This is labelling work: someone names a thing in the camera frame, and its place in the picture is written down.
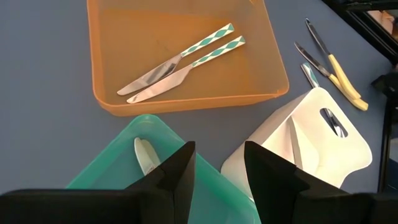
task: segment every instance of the black metal frame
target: black metal frame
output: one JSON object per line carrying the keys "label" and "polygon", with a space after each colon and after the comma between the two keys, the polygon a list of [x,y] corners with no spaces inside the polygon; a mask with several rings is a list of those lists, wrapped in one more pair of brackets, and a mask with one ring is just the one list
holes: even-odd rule
{"label": "black metal frame", "polygon": [[[382,53],[391,64],[398,64],[398,41],[396,41],[366,11],[398,9],[398,0],[322,0],[334,10],[347,24]],[[391,127],[394,122],[398,99],[388,98],[384,114],[382,133],[382,152],[378,191],[386,185],[387,163],[389,160]]]}

